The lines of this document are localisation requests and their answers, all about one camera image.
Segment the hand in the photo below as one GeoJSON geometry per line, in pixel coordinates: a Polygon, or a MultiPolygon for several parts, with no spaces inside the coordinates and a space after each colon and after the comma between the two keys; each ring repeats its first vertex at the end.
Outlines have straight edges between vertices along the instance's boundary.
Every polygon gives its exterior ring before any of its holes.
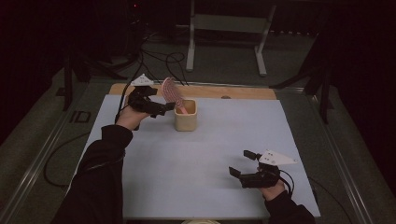
{"type": "Polygon", "coordinates": [[[133,130],[139,126],[142,119],[145,119],[148,116],[148,113],[138,112],[133,110],[130,106],[125,106],[125,108],[121,110],[120,117],[116,124],[129,130],[133,130]]]}
{"type": "Polygon", "coordinates": [[[278,180],[273,187],[259,190],[262,192],[265,201],[269,202],[285,191],[285,184],[281,180],[278,180]]]}

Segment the person's right hand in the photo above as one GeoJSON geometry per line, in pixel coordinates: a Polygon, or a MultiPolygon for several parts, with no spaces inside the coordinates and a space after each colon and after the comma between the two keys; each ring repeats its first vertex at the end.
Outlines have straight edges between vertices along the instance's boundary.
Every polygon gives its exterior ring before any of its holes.
{"type": "Polygon", "coordinates": [[[261,188],[259,190],[262,196],[264,196],[265,201],[269,202],[285,191],[285,184],[281,180],[278,180],[273,187],[261,188]]]}

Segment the gray floor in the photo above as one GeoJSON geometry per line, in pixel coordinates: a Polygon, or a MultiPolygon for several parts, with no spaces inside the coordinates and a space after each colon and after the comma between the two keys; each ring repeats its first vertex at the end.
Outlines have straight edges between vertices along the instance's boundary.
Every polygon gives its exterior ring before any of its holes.
{"type": "MultiPolygon", "coordinates": [[[[194,70],[185,74],[190,83],[263,88],[296,75],[314,41],[311,37],[298,35],[270,35],[263,53],[268,76],[260,77],[253,53],[252,40],[256,36],[243,35],[242,40],[235,40],[240,37],[237,35],[232,41],[226,37],[215,41],[208,34],[201,35],[203,37],[196,46],[194,70]]],[[[143,48],[165,54],[182,52],[187,55],[187,46],[185,35],[173,41],[163,41],[162,37],[154,35],[143,48]]],[[[164,62],[148,55],[145,55],[144,62],[156,78],[170,76],[164,62]]],[[[135,69],[136,65],[120,74],[130,77],[135,69]]],[[[170,69],[181,77],[176,63],[171,64],[170,69]]],[[[144,68],[141,73],[147,74],[148,70],[144,68]]],[[[62,201],[64,189],[49,185],[42,173],[33,178],[35,183],[31,188],[18,191],[21,194],[14,195],[14,198],[12,195],[42,148],[61,146],[62,143],[90,131],[105,94],[116,82],[119,81],[102,76],[93,77],[88,84],[76,82],[75,102],[68,112],[63,112],[64,99],[55,96],[56,91],[63,85],[61,70],[54,77],[52,87],[1,146],[0,202],[9,205],[7,202],[12,202],[12,199],[21,199],[19,203],[14,203],[16,210],[12,213],[14,216],[10,216],[12,219],[9,223],[50,222],[62,201]],[[88,122],[71,122],[73,111],[90,112],[91,118],[88,122]],[[54,127],[60,126],[60,132],[53,131],[54,127]]],[[[317,192],[318,206],[322,214],[317,218],[317,223],[349,223],[343,208],[352,223],[395,223],[395,199],[340,101],[336,88],[331,88],[332,108],[328,112],[330,124],[324,125],[318,117],[315,98],[301,94],[300,88],[305,82],[306,80],[302,80],[291,88],[277,91],[276,97],[285,109],[305,170],[315,180],[312,181],[312,186],[317,192]]],[[[83,135],[60,148],[49,163],[51,180],[61,184],[70,180],[87,138],[88,135],[83,135]]],[[[164,222],[146,220],[143,223],[164,222]]],[[[166,222],[181,223],[180,220],[166,222]]],[[[256,220],[221,222],[260,223],[256,220]]]]}

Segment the person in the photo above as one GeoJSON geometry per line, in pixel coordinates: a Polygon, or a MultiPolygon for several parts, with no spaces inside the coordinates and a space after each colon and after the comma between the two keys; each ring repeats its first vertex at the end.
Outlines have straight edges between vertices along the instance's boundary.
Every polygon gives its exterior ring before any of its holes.
{"type": "MultiPolygon", "coordinates": [[[[102,139],[88,146],[51,223],[123,223],[122,159],[134,137],[132,130],[148,116],[126,106],[116,124],[102,127],[102,139]]],[[[281,181],[260,191],[271,215],[269,223],[315,222],[302,205],[288,197],[281,181]]]]}

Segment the pink object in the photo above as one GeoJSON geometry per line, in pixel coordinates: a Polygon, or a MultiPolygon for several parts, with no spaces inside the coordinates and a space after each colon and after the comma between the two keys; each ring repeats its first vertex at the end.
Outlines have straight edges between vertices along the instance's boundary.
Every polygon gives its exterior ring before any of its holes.
{"type": "Polygon", "coordinates": [[[172,77],[167,77],[163,84],[161,85],[161,89],[163,92],[163,98],[166,103],[176,103],[176,106],[180,108],[183,114],[188,114],[186,108],[183,105],[183,97],[175,86],[175,79],[172,77]]]}

